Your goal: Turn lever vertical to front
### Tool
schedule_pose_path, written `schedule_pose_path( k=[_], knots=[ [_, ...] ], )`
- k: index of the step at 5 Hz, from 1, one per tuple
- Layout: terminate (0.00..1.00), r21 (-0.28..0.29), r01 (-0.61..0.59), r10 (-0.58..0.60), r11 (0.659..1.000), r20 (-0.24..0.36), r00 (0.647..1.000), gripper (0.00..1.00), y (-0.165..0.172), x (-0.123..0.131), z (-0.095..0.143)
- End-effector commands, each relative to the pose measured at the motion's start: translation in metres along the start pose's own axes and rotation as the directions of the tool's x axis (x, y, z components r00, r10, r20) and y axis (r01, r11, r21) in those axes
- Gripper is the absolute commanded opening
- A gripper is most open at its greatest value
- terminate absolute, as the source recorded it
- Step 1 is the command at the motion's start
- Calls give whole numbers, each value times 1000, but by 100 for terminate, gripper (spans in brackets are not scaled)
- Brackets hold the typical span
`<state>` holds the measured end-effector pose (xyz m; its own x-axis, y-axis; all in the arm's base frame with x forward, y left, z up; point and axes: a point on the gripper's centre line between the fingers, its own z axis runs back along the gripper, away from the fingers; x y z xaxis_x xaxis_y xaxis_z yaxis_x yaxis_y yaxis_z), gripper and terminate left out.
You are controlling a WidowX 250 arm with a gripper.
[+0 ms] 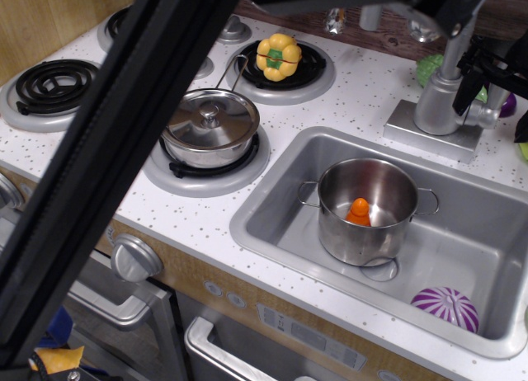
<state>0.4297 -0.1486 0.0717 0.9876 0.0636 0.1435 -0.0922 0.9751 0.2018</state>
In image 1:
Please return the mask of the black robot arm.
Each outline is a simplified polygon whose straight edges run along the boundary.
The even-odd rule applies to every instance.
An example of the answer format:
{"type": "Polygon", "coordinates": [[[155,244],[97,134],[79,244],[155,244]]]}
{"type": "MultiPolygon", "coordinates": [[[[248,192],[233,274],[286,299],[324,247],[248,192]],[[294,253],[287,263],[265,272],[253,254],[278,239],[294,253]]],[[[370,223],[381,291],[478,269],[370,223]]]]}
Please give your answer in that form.
{"type": "MultiPolygon", "coordinates": [[[[252,0],[273,13],[390,2],[453,38],[483,0],[252,0]]],[[[135,0],[1,256],[1,370],[19,379],[239,0],[135,0]]]]}

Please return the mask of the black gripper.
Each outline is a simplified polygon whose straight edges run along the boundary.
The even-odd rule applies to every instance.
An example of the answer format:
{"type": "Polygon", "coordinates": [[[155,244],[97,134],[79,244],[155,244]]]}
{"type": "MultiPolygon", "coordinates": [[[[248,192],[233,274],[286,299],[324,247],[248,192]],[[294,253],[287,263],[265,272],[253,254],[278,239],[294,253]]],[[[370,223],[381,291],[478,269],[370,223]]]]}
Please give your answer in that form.
{"type": "MultiPolygon", "coordinates": [[[[509,92],[527,92],[527,31],[517,40],[474,35],[457,67],[463,76],[452,104],[458,116],[466,112],[486,82],[509,92]]],[[[514,142],[528,142],[528,111],[516,124],[514,142]]]]}

